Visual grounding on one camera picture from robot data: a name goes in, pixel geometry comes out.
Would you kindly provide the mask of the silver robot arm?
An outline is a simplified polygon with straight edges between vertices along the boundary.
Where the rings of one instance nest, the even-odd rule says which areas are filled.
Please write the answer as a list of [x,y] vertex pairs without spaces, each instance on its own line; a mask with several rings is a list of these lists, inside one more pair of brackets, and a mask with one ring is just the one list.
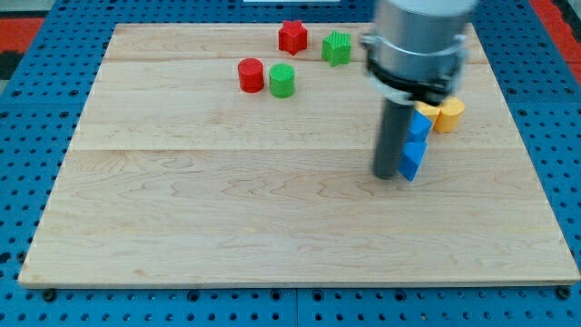
[[378,0],[361,37],[371,84],[385,100],[438,105],[454,94],[467,58],[465,28],[477,0]]

